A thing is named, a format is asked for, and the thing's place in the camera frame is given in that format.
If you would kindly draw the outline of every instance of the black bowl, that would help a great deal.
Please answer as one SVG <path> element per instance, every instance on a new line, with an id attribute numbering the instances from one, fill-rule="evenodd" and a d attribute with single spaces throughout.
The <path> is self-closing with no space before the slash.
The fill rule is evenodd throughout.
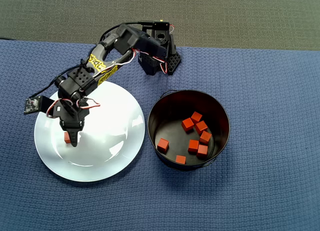
<path id="1" fill-rule="evenodd" d="M 194 112 L 202 114 L 202 120 L 212 134 L 208 144 L 208 154 L 198 158 L 188 152 L 189 140 L 199 140 L 195 128 L 186 133 L 182 121 Z M 158 157 L 169 167 L 178 170 L 195 170 L 211 164 L 227 145 L 230 122 L 222 105 L 212 96 L 196 90 L 175 91 L 160 98 L 148 117 L 148 134 Z M 157 150 L 159 140 L 169 141 L 166 154 Z M 186 156 L 186 164 L 176 162 L 176 156 Z"/>

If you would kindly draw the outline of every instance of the white plate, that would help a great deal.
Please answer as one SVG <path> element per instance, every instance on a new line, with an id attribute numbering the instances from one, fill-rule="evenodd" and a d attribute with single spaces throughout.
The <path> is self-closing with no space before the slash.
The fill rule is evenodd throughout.
<path id="1" fill-rule="evenodd" d="M 72 181 L 103 180 L 123 170 L 138 154 L 145 137 L 145 118 L 137 100 L 124 88 L 104 82 L 89 98 L 100 103 L 90 109 L 78 145 L 64 141 L 59 118 L 39 113 L 34 141 L 44 164 Z M 58 99 L 58 92 L 51 96 Z"/>

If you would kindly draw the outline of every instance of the black cable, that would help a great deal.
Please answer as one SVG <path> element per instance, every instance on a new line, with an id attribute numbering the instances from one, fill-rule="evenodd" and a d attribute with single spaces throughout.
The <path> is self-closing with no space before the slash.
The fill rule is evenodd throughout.
<path id="1" fill-rule="evenodd" d="M 47 87 L 44 87 L 43 89 L 41 89 L 39 92 L 36 92 L 34 93 L 33 95 L 31 95 L 29 97 L 29 99 L 33 98 L 34 96 L 37 96 L 38 94 L 41 94 L 43 91 L 46 91 L 48 88 L 50 88 L 51 85 L 53 85 L 55 83 L 55 81 L 62 75 L 64 75 L 66 72 L 70 71 L 70 70 L 73 70 L 73 69 L 76 69 L 76 68 L 79 68 L 81 66 L 81 64 L 78 64 L 76 66 L 73 66 L 73 67 L 70 67 L 70 68 L 67 68 L 65 71 L 59 73 L 50 83 Z"/>
<path id="2" fill-rule="evenodd" d="M 102 36 L 101 36 L 101 38 L 100 38 L 100 42 L 104 39 L 104 37 L 105 37 L 105 35 L 106 35 L 107 33 L 109 33 L 110 31 L 118 28 L 118 27 L 119 27 L 120 25 L 122 25 L 122 24 L 125 24 L 125 25 L 139 25 L 140 23 L 141 23 L 140 21 L 139 21 L 139 22 L 123 22 L 123 23 L 120 23 L 120 24 L 118 24 L 118 25 L 116 25 L 116 26 L 113 26 L 112 28 L 109 28 L 107 31 L 105 31 L 105 32 L 102 34 Z"/>
<path id="3" fill-rule="evenodd" d="M 16 41 L 16 39 L 10 38 L 10 37 L 0 37 L 0 40 L 14 40 L 14 41 Z"/>

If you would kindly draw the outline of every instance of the wooden block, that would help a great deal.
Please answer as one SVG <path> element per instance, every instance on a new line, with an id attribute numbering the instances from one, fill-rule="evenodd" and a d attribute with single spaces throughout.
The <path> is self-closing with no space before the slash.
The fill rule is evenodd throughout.
<path id="1" fill-rule="evenodd" d="M 198 140 L 190 139 L 188 152 L 191 153 L 191 154 L 196 155 L 197 152 L 198 152 L 198 146 L 199 146 L 199 141 Z"/>
<path id="2" fill-rule="evenodd" d="M 207 145 L 210 141 L 212 134 L 206 131 L 203 131 L 199 139 L 200 143 Z"/>
<path id="3" fill-rule="evenodd" d="M 191 118 L 187 118 L 182 121 L 182 128 L 184 131 L 188 132 L 194 128 L 194 123 L 192 122 Z"/>
<path id="4" fill-rule="evenodd" d="M 206 131 L 207 128 L 208 128 L 208 126 L 206 125 L 205 121 L 198 122 L 195 125 L 195 130 L 197 131 L 197 133 L 199 135 L 201 135 L 203 131 Z"/>
<path id="5" fill-rule="evenodd" d="M 199 144 L 198 152 L 197 152 L 196 156 L 198 158 L 202 158 L 203 159 L 203 158 L 207 157 L 207 154 L 208 154 L 208 146 Z"/>
<path id="6" fill-rule="evenodd" d="M 177 155 L 175 158 L 175 162 L 185 165 L 186 164 L 186 156 Z"/>
<path id="7" fill-rule="evenodd" d="M 169 148 L 169 141 L 168 140 L 165 140 L 163 138 L 160 138 L 159 142 L 158 142 L 158 145 L 156 146 L 156 149 L 163 153 L 163 154 L 166 154 L 167 151 L 168 151 L 168 148 Z"/>
<path id="8" fill-rule="evenodd" d="M 198 112 L 194 112 L 191 116 L 191 120 L 194 124 L 199 123 L 201 119 L 202 119 L 202 114 Z"/>
<path id="9" fill-rule="evenodd" d="M 64 132 L 64 141 L 65 141 L 66 144 L 70 144 L 71 143 L 68 132 Z"/>

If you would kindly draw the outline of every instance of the table surface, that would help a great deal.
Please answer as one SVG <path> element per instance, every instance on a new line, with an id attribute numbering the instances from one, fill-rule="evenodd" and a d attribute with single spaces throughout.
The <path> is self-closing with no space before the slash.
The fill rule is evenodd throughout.
<path id="1" fill-rule="evenodd" d="M 208 167 L 181 172 L 157 158 L 146 134 L 126 169 L 77 183 L 41 162 L 37 115 L 23 115 L 24 99 L 91 47 L 0 41 L 1 230 L 318 230 L 320 52 L 179 47 L 173 76 L 147 76 L 134 60 L 109 81 L 145 118 L 169 89 L 206 92 L 229 115 L 226 149 Z"/>

